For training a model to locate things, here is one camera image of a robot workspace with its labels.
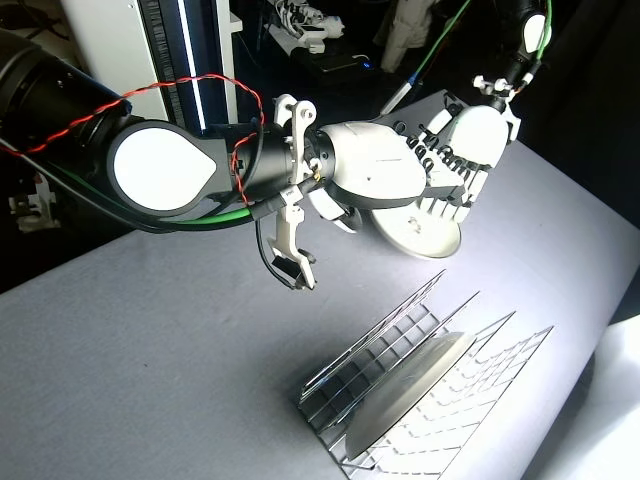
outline white plate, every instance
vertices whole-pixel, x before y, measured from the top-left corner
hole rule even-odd
[[[371,390],[346,434],[347,457],[354,460],[411,410],[471,348],[476,337],[448,333],[427,340]]]
[[[444,258],[460,246],[460,226],[421,210],[417,203],[406,207],[373,210],[373,222],[393,245],[409,255]]]

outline metal wire rack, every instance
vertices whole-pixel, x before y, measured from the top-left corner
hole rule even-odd
[[[302,388],[298,408],[347,478],[442,476],[553,329],[491,353],[491,340],[515,312],[485,327],[465,357],[398,424],[350,461],[345,433],[354,409],[423,342],[447,332],[446,325],[477,295],[438,320],[425,299],[443,274],[419,288]]]

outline metal frame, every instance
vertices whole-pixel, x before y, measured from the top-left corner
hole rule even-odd
[[[515,312],[476,334],[470,351],[389,432],[358,458],[346,456],[352,412],[389,372],[478,295],[440,321],[425,304],[440,272],[302,388],[298,408],[347,478],[439,478],[547,338],[545,328],[492,352],[491,340]]]

